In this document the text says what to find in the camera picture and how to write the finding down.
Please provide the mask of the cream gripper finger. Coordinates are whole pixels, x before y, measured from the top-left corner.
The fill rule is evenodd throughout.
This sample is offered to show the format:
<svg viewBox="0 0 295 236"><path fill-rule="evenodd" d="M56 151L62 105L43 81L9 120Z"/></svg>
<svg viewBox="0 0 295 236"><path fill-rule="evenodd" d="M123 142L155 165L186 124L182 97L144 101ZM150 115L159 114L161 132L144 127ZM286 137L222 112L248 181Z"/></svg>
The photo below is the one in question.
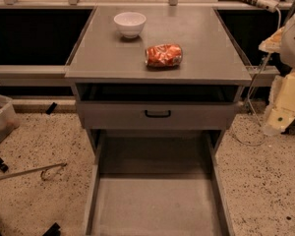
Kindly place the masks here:
<svg viewBox="0 0 295 236"><path fill-rule="evenodd" d="M274 78L268 101L263 132L275 136L283 133L295 120L295 70L285 77Z"/></svg>
<svg viewBox="0 0 295 236"><path fill-rule="evenodd" d="M266 40L263 40L259 45L259 50L266 53L279 53L283 30L284 28L280 28Z"/></svg>

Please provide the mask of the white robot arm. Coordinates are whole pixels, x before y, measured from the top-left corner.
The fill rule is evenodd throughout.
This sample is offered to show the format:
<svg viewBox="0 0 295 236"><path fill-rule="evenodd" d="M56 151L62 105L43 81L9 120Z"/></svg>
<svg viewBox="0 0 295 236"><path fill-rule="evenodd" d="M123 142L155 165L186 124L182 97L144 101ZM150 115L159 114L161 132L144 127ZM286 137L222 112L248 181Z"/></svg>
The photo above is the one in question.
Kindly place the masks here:
<svg viewBox="0 0 295 236"><path fill-rule="evenodd" d="M274 136L295 120L295 13L284 27L259 45L259 50L278 53L280 61L292 68L285 77L276 77L271 85L263 131Z"/></svg>

